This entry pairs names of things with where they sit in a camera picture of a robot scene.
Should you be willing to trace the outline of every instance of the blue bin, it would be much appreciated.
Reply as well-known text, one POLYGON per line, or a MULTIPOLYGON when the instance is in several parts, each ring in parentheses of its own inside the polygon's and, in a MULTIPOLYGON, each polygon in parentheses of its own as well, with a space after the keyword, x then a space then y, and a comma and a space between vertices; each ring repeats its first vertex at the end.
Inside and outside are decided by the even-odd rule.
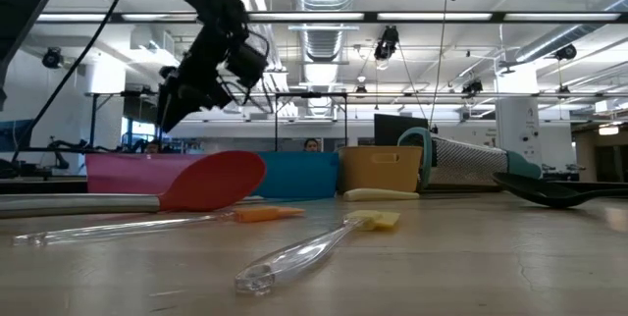
POLYGON ((258 152, 266 177, 252 195, 280 199, 332 198, 336 194, 337 153, 258 152))

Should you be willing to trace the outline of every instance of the fluorescent light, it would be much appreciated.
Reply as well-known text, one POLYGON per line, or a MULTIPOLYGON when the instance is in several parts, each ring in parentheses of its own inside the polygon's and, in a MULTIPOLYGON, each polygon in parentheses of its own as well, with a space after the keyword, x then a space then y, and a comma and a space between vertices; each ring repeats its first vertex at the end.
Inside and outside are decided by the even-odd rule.
POLYGON ((41 14, 38 22, 102 22, 105 14, 41 14))
POLYGON ((355 31, 360 30, 360 26, 288 26, 290 31, 355 31))
POLYGON ((377 19, 379 21, 487 21, 493 14, 491 13, 379 13, 377 19))
POLYGON ((505 21, 615 21, 619 13, 508 13, 505 21))
POLYGON ((129 22, 181 22, 196 20, 195 13, 176 13, 176 14, 122 14, 122 18, 129 22))
POLYGON ((598 133, 600 135, 614 135, 614 134, 618 134, 619 133, 619 127, 617 127, 617 126, 600 127, 598 129, 598 133))
POLYGON ((361 21, 363 13, 253 13, 249 15, 252 22, 267 21, 361 21))

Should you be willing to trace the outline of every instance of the silicone spatula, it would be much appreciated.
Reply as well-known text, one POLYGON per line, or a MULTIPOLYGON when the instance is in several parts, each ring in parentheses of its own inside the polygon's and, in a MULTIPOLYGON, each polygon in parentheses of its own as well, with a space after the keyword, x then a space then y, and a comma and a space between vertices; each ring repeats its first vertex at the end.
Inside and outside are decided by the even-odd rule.
POLYGON ((516 196, 551 208, 574 207, 598 197, 628 197, 626 188, 578 192, 560 184, 508 173, 494 173, 493 181, 516 196))
POLYGON ((259 155, 226 151, 199 159, 185 168, 164 193, 25 194, 0 196, 0 218, 69 214, 210 212, 246 197, 264 179, 259 155))

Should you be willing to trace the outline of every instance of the white pillar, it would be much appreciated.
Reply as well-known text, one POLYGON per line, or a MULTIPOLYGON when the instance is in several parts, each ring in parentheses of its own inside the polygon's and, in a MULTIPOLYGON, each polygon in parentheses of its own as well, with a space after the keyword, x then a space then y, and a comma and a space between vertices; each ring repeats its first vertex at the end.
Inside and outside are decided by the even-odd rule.
MULTIPOLYGON (((85 78, 89 85, 89 91, 94 93, 114 93, 125 90, 127 70, 125 65, 113 58, 102 56, 93 65, 87 65, 85 78)), ((107 98, 99 96, 98 104, 107 98)), ((96 131, 94 146, 103 146, 113 149, 120 145, 122 133, 122 117, 124 99, 112 97, 96 112, 96 131)), ((91 120, 91 107, 88 118, 91 120)), ((89 138, 90 120, 83 129, 83 138, 89 138)))
MULTIPOLYGON (((536 93, 537 71, 533 65, 511 68, 511 74, 497 75, 495 87, 502 93, 536 93)), ((502 98, 496 102, 497 141, 500 148, 521 154, 541 166, 539 103, 537 98, 502 98)))

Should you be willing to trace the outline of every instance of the person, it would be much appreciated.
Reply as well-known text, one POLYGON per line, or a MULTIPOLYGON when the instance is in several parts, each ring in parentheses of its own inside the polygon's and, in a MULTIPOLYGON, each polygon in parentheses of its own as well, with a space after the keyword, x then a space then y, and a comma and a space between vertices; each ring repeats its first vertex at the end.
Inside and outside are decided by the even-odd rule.
POLYGON ((146 154, 157 154, 159 153, 159 141, 157 139, 153 139, 148 144, 146 144, 146 154))
POLYGON ((307 138, 305 139, 305 143, 303 143, 304 151, 317 152, 318 151, 318 140, 315 138, 307 138))

